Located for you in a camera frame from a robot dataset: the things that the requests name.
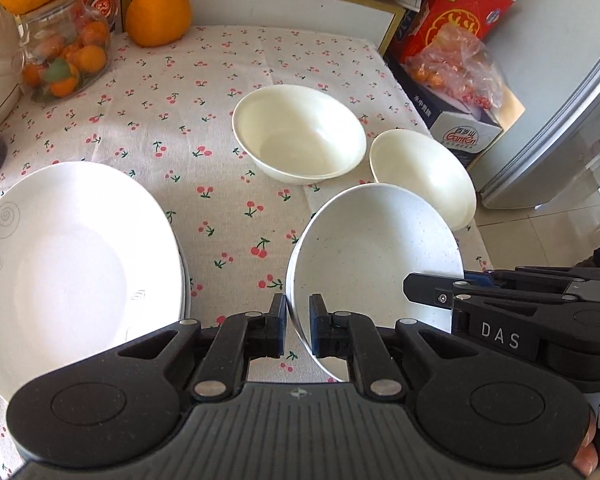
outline yellow logo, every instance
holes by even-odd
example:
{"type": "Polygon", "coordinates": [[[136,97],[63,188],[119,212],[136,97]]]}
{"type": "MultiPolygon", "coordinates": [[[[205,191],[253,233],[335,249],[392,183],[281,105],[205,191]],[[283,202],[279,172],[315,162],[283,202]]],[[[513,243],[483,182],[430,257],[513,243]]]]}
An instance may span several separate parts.
{"type": "Polygon", "coordinates": [[[436,37],[440,27],[445,23],[455,23],[459,27],[464,27],[470,33],[477,35],[480,30],[480,21],[474,14],[464,9],[451,9],[440,14],[429,27],[425,37],[425,44],[428,45],[436,37]]]}

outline red box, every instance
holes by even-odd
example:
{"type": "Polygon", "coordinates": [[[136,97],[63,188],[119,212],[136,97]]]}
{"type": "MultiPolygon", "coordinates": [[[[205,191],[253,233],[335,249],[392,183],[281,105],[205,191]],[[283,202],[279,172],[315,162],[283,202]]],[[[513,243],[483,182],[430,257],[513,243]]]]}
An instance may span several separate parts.
{"type": "Polygon", "coordinates": [[[485,37],[516,0],[425,0],[417,14],[405,15],[389,47],[398,62],[425,48],[448,22],[485,37]]]}

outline white bowl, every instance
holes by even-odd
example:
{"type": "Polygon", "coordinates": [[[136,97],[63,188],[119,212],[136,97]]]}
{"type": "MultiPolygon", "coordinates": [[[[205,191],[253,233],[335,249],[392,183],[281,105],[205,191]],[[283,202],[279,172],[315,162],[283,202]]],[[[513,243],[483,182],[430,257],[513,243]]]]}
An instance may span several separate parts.
{"type": "Polygon", "coordinates": [[[403,187],[429,202],[452,231],[475,214],[475,189],[456,156],[436,140],[411,130],[388,130],[371,144],[376,182],[403,187]]]}
{"type": "Polygon", "coordinates": [[[180,319],[163,209],[126,174],[47,166],[0,198],[0,394],[180,319]]]}
{"type": "MultiPolygon", "coordinates": [[[[309,296],[329,312],[365,314],[377,326],[413,317],[450,332],[451,312],[413,303],[402,291],[411,272],[462,278],[456,240],[440,215],[416,194],[391,184],[365,184],[329,200],[302,233],[286,272],[291,319],[310,350],[309,296]]],[[[346,362],[317,360],[347,379],[346,362]]]]}
{"type": "Polygon", "coordinates": [[[287,184],[341,176],[366,151],[357,117],[333,97],[304,86],[273,85],[251,92],[235,107],[232,125],[256,165],[287,184]]]}

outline refrigerator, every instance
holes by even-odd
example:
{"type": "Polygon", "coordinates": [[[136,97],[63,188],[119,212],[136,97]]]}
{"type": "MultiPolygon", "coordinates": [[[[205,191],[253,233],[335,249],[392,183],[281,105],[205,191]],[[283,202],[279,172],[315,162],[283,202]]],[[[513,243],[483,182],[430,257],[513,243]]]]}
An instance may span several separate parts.
{"type": "Polygon", "coordinates": [[[525,112],[472,180],[487,208],[541,205],[600,156],[600,0],[518,0],[485,43],[525,112]]]}

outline table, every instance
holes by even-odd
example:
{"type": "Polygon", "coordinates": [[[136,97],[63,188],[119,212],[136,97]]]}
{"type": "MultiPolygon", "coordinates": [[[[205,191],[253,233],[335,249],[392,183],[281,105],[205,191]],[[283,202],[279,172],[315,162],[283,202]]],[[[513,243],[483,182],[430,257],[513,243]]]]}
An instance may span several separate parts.
{"type": "MultiPolygon", "coordinates": [[[[270,179],[235,142],[240,98],[271,84],[327,92],[363,124],[368,144],[384,130],[426,126],[373,45],[329,34],[257,27],[193,27],[183,40],[145,50],[113,39],[112,68],[76,97],[53,105],[25,98],[0,126],[8,157],[0,196],[56,162],[90,160],[136,179],[159,202],[187,257],[192,312],[203,326],[268,310],[312,213],[341,190],[372,181],[368,158],[351,173],[311,186],[270,179]]],[[[472,222],[455,233],[464,268],[490,267],[472,222]]],[[[254,381],[329,380],[288,323],[285,354],[260,359],[254,381]]],[[[20,463],[0,398],[0,475],[20,463]]]]}

